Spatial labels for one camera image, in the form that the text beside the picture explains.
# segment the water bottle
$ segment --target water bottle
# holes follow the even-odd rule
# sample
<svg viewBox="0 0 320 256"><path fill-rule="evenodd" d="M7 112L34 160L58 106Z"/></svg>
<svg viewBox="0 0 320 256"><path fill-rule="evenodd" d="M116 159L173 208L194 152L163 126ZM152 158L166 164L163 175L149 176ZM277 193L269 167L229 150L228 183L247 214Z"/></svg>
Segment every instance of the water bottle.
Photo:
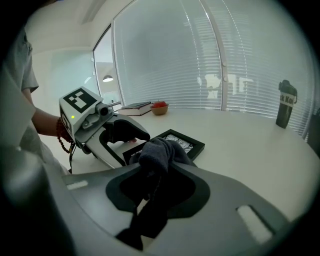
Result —
<svg viewBox="0 0 320 256"><path fill-rule="evenodd" d="M294 107L294 104L297 103L298 92L288 80L283 80L279 83L279 91L280 105L275 123L282 128L286 128L290 119L292 108Z"/></svg>

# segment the shirt sleeve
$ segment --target shirt sleeve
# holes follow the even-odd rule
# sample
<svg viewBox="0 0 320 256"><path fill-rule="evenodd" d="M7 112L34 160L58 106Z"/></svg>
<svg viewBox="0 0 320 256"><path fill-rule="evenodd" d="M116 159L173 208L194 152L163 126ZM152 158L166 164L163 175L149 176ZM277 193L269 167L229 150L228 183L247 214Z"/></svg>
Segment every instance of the shirt sleeve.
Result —
<svg viewBox="0 0 320 256"><path fill-rule="evenodd" d="M21 91L30 89L30 92L32 93L38 87L39 85L32 67L32 55L30 50L24 67Z"/></svg>

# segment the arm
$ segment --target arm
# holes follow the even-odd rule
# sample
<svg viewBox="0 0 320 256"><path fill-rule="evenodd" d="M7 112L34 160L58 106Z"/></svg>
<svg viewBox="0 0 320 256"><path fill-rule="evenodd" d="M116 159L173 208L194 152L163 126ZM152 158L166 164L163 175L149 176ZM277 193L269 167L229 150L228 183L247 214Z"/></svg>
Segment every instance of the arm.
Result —
<svg viewBox="0 0 320 256"><path fill-rule="evenodd" d="M22 93L26 97L26 99L33 106L35 106L32 101L30 89L24 89ZM35 113L32 117L32 122L38 134L47 136L57 136L56 125L58 119L59 116L51 115L35 107Z"/></svg>

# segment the bowl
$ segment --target bowl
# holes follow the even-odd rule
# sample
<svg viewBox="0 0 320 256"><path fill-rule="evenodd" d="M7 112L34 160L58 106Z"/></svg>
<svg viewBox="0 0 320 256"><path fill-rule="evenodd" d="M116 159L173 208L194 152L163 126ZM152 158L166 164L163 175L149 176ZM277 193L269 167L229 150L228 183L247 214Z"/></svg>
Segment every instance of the bowl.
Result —
<svg viewBox="0 0 320 256"><path fill-rule="evenodd" d="M156 116L161 116L161 115L164 115L165 113L167 113L168 107L169 107L169 105L167 104L166 106L162 106L162 107L151 106L150 108L151 108L152 113L154 113Z"/></svg>

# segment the red object in bowl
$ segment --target red object in bowl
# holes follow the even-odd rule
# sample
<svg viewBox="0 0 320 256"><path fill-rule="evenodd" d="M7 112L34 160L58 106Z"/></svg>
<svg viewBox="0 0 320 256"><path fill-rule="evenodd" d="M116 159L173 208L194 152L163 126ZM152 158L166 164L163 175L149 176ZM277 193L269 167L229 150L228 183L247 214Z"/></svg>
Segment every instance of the red object in bowl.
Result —
<svg viewBox="0 0 320 256"><path fill-rule="evenodd" d="M157 101L153 104L153 108L162 108L167 106L167 103L165 101Z"/></svg>

